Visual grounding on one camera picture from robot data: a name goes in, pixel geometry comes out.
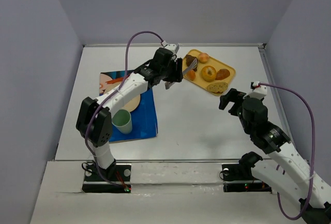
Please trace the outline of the metal tongs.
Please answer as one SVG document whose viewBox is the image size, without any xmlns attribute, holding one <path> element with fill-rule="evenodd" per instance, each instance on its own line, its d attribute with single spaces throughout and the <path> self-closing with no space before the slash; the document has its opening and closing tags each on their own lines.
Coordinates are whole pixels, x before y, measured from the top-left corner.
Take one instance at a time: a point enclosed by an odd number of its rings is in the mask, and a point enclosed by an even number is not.
<svg viewBox="0 0 331 224">
<path fill-rule="evenodd" d="M 190 70 L 192 70 L 194 67 L 196 67 L 198 65 L 198 59 L 195 58 L 192 63 L 190 64 L 190 66 L 188 66 L 183 72 L 182 72 L 182 76 L 184 76 L 187 72 L 189 72 Z M 166 90 L 168 90 L 172 85 L 174 85 L 176 82 L 166 82 L 165 88 Z"/>
</svg>

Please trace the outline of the sugared round bun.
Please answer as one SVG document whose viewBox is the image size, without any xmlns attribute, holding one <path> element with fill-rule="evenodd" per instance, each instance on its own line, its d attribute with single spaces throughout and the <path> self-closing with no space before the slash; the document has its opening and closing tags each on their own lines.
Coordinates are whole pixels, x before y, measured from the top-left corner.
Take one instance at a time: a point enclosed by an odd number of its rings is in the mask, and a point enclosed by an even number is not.
<svg viewBox="0 0 331 224">
<path fill-rule="evenodd" d="M 195 71 L 192 69 L 192 70 L 189 70 L 187 73 L 186 73 L 186 78 L 190 81 L 194 81 L 195 78 L 196 78 L 196 75 L 195 75 Z"/>
</svg>

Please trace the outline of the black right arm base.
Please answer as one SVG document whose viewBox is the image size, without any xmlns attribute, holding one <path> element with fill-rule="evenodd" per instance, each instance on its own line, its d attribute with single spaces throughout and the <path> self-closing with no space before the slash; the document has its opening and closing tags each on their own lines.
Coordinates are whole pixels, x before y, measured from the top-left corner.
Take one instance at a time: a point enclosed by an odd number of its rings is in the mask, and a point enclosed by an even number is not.
<svg viewBox="0 0 331 224">
<path fill-rule="evenodd" d="M 252 175 L 254 168 L 262 157 L 255 152 L 244 154 L 237 163 L 222 164 L 219 173 L 223 181 L 223 191 L 230 192 L 272 192 L 272 188 L 265 182 Z"/>
</svg>

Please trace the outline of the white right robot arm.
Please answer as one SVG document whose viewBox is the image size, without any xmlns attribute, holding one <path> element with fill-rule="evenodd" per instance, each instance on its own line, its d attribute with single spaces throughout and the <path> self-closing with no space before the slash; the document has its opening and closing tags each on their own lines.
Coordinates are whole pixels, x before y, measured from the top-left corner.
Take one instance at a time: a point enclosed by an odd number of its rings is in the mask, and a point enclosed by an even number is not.
<svg viewBox="0 0 331 224">
<path fill-rule="evenodd" d="M 255 152 L 244 154 L 236 164 L 222 166 L 220 178 L 226 182 L 260 180 L 284 196 L 293 204 L 298 204 L 300 212 L 289 220 L 303 219 L 305 223 L 330 223 L 330 185 L 314 170 L 315 123 L 310 106 L 306 106 L 311 119 L 311 158 L 306 161 L 297 151 L 289 136 L 268 120 L 268 109 L 263 104 L 268 83 L 252 82 L 251 92 L 246 94 L 234 88 L 220 96 L 219 109 L 237 116 L 244 132 L 253 144 L 277 163 L 283 172 L 268 167 L 263 158 Z"/>
</svg>

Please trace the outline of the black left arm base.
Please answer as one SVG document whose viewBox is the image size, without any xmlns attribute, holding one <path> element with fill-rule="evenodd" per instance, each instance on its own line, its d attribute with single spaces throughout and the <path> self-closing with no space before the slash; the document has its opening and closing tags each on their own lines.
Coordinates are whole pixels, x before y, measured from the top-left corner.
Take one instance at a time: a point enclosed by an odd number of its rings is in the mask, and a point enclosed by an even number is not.
<svg viewBox="0 0 331 224">
<path fill-rule="evenodd" d="M 84 193 L 131 193 L 131 164 L 111 164 L 110 168 L 99 170 L 95 161 L 81 164 L 84 170 L 82 191 Z"/>
</svg>

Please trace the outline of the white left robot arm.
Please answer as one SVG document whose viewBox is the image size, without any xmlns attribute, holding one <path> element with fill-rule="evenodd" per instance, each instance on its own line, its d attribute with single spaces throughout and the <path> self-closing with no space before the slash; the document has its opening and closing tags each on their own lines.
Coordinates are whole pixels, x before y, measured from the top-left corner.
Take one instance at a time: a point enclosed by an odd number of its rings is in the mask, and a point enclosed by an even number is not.
<svg viewBox="0 0 331 224">
<path fill-rule="evenodd" d="M 99 176 L 106 182 L 115 173 L 109 139 L 112 135 L 112 118 L 131 101 L 158 85 L 161 81 L 176 83 L 183 79 L 183 60 L 166 48 L 156 50 L 152 59 L 124 76 L 122 83 L 99 98 L 86 97 L 80 106 L 76 129 L 94 157 Z"/>
</svg>

